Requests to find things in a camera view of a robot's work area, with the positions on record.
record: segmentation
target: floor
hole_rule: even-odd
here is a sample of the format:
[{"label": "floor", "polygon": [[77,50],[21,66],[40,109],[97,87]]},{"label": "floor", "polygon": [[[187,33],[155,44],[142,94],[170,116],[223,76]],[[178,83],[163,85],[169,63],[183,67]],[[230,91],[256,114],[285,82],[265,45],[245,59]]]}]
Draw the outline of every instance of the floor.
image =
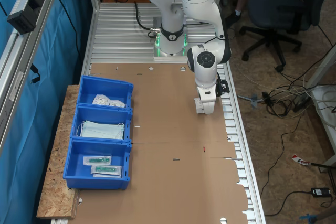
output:
[{"label": "floor", "polygon": [[[228,5],[225,7],[227,15],[234,10],[233,3],[236,1],[228,1]],[[336,28],[335,12],[336,0],[325,0],[321,12],[320,26],[333,44],[336,43],[336,33],[334,32]],[[242,25],[253,26],[246,10],[242,12],[239,23],[233,26],[236,30],[236,37],[231,41],[233,56],[230,60],[230,66],[236,92],[245,97],[252,97],[256,94],[258,98],[261,98],[262,91],[270,92],[270,90],[252,83],[243,74],[261,85],[272,88],[288,84],[289,81],[274,69],[278,63],[275,62],[276,54],[272,46],[270,48],[261,46],[251,53],[248,62],[241,61],[244,50],[259,39],[257,35],[248,32],[241,36],[238,31]],[[308,31],[292,35],[292,37],[302,41],[303,45],[301,51],[296,54],[291,51],[294,48],[293,45],[285,42],[280,43],[287,61],[283,73],[298,77],[315,61],[323,57],[331,46],[318,27],[310,27]],[[308,72],[306,79],[309,79],[313,72]],[[323,83],[333,83],[335,81],[336,71],[335,67],[332,67]],[[250,102],[239,99],[239,106],[258,187],[261,191],[267,181],[268,170],[281,154],[281,134],[293,131],[302,114],[292,119],[281,119],[267,113],[266,106],[263,104],[258,104],[255,108]],[[295,115],[298,114],[291,112],[288,117]],[[305,110],[297,130],[293,134],[285,135],[283,139],[285,152],[277,165],[271,170],[269,183],[265,187],[261,198],[266,215],[276,213],[281,208],[285,196],[292,191],[310,191],[311,187],[331,187],[327,174],[319,173],[316,167],[299,165],[291,159],[293,154],[297,154],[306,161],[323,163],[333,155],[332,147],[314,106]],[[327,200],[329,199],[316,199],[312,198],[311,195],[293,194],[286,201],[282,212],[275,217],[266,217],[266,223],[307,223],[306,221],[300,221],[299,216],[323,211],[324,209],[320,207],[320,204]],[[336,223],[336,215],[318,223]]]}]

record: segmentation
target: small hole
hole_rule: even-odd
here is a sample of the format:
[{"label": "small hole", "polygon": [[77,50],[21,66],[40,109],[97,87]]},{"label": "small hole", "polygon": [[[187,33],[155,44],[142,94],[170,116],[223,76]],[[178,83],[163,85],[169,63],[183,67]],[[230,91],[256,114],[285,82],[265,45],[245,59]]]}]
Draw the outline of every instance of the small hole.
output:
[{"label": "small hole", "polygon": [[224,218],[224,217],[222,217],[221,219],[220,219],[221,221],[221,224],[226,224],[227,223],[227,219],[226,218]]}]

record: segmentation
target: blue surgical mask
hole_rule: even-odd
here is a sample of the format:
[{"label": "blue surgical mask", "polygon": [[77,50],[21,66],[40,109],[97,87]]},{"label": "blue surgical mask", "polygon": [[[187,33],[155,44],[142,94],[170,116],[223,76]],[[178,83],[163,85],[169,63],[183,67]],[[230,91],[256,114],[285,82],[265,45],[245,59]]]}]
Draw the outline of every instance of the blue surgical mask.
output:
[{"label": "blue surgical mask", "polygon": [[100,124],[90,121],[82,122],[78,128],[76,135],[78,135],[79,127],[81,127],[80,136],[94,137],[94,138],[111,138],[123,139],[125,125],[120,124]]}]

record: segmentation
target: shoe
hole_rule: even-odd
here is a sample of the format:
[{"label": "shoe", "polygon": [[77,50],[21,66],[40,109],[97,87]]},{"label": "shoe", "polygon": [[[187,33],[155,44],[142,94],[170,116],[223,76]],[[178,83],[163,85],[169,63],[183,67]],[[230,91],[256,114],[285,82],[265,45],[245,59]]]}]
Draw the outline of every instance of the shoe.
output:
[{"label": "shoe", "polygon": [[230,16],[225,18],[225,23],[226,23],[226,28],[229,29],[231,27],[231,25],[233,25],[234,23],[236,23],[237,21],[240,20],[240,16],[236,15],[236,12],[231,13]]}]

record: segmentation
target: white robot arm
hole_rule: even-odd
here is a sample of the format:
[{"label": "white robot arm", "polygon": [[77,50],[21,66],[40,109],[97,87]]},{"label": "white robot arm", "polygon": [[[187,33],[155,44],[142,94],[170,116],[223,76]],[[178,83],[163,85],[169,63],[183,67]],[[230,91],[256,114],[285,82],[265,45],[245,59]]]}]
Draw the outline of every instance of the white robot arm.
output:
[{"label": "white robot arm", "polygon": [[217,64],[226,63],[231,50],[224,29],[224,17],[214,0],[150,0],[161,11],[160,48],[175,54],[183,49],[183,13],[200,22],[215,26],[216,37],[208,43],[193,46],[187,52],[189,68],[195,81],[206,114],[213,113],[216,97],[223,93],[223,84],[217,77]]}]

